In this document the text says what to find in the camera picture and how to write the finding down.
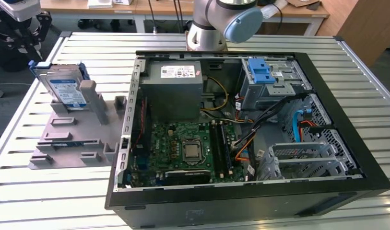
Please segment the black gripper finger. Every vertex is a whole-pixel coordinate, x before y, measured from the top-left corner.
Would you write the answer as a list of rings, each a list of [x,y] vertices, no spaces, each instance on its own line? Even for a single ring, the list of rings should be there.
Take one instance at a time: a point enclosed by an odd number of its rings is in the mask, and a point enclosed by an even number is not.
[[[20,53],[27,54],[24,43],[16,36],[10,37],[8,35],[0,33],[0,46],[10,50],[15,49]]]
[[[42,42],[46,40],[47,33],[51,27],[50,13],[42,13],[32,17],[31,27],[28,29],[28,58],[42,59],[41,48]]]

